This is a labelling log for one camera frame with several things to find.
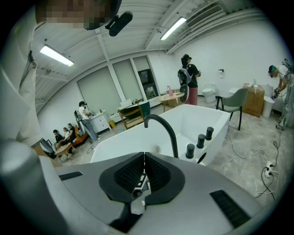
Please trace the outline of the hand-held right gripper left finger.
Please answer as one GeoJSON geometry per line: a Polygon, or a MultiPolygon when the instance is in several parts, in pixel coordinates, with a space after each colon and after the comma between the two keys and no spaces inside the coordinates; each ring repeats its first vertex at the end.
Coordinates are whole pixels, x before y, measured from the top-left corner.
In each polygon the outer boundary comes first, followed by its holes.
{"type": "Polygon", "coordinates": [[[121,218],[125,204],[111,200],[100,187],[100,175],[121,162],[131,162],[142,153],[75,166],[55,168],[39,157],[42,173],[58,215],[53,216],[53,235],[126,235],[110,224],[121,218]]]}

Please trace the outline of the white bathtub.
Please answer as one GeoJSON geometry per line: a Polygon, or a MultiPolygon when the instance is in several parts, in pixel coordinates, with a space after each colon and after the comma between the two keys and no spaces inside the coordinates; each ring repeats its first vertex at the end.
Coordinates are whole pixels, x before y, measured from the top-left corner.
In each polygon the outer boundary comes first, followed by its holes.
{"type": "MultiPolygon", "coordinates": [[[[214,129],[211,140],[202,149],[195,148],[191,162],[209,165],[222,148],[229,124],[229,113],[201,106],[180,105],[160,115],[175,132],[179,158],[186,160],[188,144],[196,145],[198,136],[214,129]]],[[[100,142],[91,159],[99,162],[134,152],[152,152],[173,156],[170,136],[157,121],[150,120],[148,128],[141,123],[100,142]]]]}

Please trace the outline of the person's beige shirt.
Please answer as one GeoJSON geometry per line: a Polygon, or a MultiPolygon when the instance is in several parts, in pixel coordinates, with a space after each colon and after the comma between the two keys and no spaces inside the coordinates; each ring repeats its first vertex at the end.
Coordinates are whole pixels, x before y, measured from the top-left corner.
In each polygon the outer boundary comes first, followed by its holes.
{"type": "Polygon", "coordinates": [[[13,26],[0,52],[0,134],[35,147],[42,140],[35,109],[37,62],[32,57],[35,7],[13,26]]]}

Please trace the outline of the round wooden table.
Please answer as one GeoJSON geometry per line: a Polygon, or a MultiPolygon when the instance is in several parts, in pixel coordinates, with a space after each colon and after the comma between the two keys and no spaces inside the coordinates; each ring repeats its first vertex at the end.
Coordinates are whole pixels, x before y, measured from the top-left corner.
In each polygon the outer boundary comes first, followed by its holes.
{"type": "Polygon", "coordinates": [[[183,104],[183,102],[181,101],[181,98],[183,96],[184,96],[184,93],[176,92],[176,93],[173,93],[172,96],[170,96],[169,94],[159,96],[155,99],[155,101],[160,102],[163,105],[163,110],[165,112],[167,107],[174,108],[183,104]]]}

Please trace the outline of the dark green tub white rim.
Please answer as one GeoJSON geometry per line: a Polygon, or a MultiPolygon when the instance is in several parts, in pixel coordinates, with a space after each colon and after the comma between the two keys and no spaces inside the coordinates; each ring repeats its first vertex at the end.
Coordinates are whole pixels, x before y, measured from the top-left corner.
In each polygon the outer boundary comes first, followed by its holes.
{"type": "Polygon", "coordinates": [[[126,106],[126,107],[120,107],[118,108],[118,111],[121,112],[121,114],[125,115],[126,113],[133,112],[138,108],[137,103],[139,103],[140,109],[142,111],[142,114],[144,117],[150,115],[151,108],[149,101],[141,101],[141,100],[135,100],[132,105],[126,106]]]}

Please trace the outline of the orange sofa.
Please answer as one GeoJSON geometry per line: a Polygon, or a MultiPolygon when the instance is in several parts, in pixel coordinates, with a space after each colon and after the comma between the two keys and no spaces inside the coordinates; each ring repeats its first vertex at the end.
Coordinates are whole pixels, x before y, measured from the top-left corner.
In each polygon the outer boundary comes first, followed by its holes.
{"type": "Polygon", "coordinates": [[[76,147],[83,144],[89,137],[88,133],[85,131],[84,134],[81,133],[77,125],[74,127],[74,140],[72,141],[72,146],[76,147]]]}

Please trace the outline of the white toilet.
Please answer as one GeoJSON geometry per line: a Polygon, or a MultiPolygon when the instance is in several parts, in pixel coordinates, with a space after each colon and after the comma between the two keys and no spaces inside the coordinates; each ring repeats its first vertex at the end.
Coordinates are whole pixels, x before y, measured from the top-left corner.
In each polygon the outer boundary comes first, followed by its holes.
{"type": "Polygon", "coordinates": [[[205,98],[206,103],[211,103],[216,100],[217,88],[215,83],[208,83],[202,90],[202,95],[205,98]]]}
{"type": "Polygon", "coordinates": [[[262,109],[262,116],[265,118],[268,118],[271,114],[273,104],[275,101],[272,99],[272,96],[274,94],[274,88],[269,85],[262,85],[262,88],[264,89],[264,104],[262,109]]]}

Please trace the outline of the brown cardboard box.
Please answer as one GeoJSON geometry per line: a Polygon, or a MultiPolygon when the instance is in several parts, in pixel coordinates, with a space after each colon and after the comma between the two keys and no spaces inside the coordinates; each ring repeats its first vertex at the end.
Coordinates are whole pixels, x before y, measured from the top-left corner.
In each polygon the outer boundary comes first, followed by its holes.
{"type": "Polygon", "coordinates": [[[265,96],[263,87],[260,85],[252,87],[249,84],[244,84],[243,87],[248,89],[248,96],[243,106],[243,112],[259,118],[261,116],[265,96]]]}

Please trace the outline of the grey window blind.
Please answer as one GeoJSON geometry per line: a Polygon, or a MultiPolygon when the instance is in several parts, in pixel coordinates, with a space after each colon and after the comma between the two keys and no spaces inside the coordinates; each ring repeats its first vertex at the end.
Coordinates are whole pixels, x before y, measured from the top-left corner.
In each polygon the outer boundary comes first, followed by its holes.
{"type": "Polygon", "coordinates": [[[78,86],[91,111],[105,110],[108,115],[117,111],[121,99],[107,67],[79,80],[78,86]]]}
{"type": "Polygon", "coordinates": [[[113,68],[125,98],[132,101],[141,100],[143,96],[130,61],[116,63],[113,68]]]}
{"type": "Polygon", "coordinates": [[[137,72],[150,69],[150,65],[146,56],[133,58],[133,62],[137,72]]]}

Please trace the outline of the long ceiling light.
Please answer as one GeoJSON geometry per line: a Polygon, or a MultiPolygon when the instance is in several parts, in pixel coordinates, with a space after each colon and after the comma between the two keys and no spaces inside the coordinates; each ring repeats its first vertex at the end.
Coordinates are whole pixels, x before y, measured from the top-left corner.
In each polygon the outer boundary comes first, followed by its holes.
{"type": "Polygon", "coordinates": [[[73,61],[69,60],[67,57],[63,56],[61,53],[59,53],[58,51],[56,51],[55,49],[51,48],[48,45],[44,45],[42,49],[40,50],[40,53],[68,67],[71,67],[74,65],[73,61]]]}
{"type": "Polygon", "coordinates": [[[166,40],[176,29],[178,29],[183,23],[187,20],[183,17],[180,17],[160,38],[161,41],[166,40]]]}

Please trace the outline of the wooden shelf rack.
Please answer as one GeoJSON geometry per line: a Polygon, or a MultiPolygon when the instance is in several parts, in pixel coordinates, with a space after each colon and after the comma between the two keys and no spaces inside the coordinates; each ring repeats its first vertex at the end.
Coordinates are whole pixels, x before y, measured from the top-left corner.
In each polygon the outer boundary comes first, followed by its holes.
{"type": "Polygon", "coordinates": [[[118,109],[118,113],[126,130],[145,121],[143,112],[138,102],[134,105],[118,109]]]}

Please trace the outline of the white power strip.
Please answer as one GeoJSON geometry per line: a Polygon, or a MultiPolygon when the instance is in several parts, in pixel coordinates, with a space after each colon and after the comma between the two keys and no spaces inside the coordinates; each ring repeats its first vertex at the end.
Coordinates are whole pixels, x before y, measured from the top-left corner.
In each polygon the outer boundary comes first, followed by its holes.
{"type": "Polygon", "coordinates": [[[270,161],[267,161],[267,164],[266,164],[266,169],[265,169],[265,172],[264,172],[264,176],[266,178],[270,178],[270,174],[272,172],[272,166],[273,164],[270,162],[270,161]]]}

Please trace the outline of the white drawer cabinet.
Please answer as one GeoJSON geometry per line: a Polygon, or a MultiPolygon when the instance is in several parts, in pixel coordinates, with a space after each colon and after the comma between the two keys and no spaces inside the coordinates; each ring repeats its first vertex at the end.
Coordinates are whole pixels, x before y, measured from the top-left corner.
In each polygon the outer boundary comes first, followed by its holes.
{"type": "Polygon", "coordinates": [[[91,116],[91,123],[96,133],[100,133],[106,129],[112,131],[112,127],[110,126],[109,121],[110,119],[108,114],[106,113],[106,110],[102,110],[102,112],[91,116]]]}

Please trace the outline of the grey green chair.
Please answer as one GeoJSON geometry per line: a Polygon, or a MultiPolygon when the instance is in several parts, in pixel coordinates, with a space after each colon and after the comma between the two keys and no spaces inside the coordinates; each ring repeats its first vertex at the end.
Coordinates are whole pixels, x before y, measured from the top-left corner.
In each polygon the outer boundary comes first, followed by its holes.
{"type": "Polygon", "coordinates": [[[243,106],[246,103],[248,92],[248,88],[241,88],[229,97],[216,96],[216,110],[230,113],[229,120],[231,120],[234,112],[239,112],[238,130],[241,128],[243,106]]]}

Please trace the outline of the dark glass window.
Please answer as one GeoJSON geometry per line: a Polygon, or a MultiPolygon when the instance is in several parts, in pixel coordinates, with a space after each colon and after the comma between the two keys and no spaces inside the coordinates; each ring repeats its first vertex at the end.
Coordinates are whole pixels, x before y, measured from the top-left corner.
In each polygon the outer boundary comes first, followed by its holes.
{"type": "Polygon", "coordinates": [[[154,97],[157,97],[158,91],[151,70],[141,70],[138,72],[138,74],[147,99],[150,100],[154,97]]]}

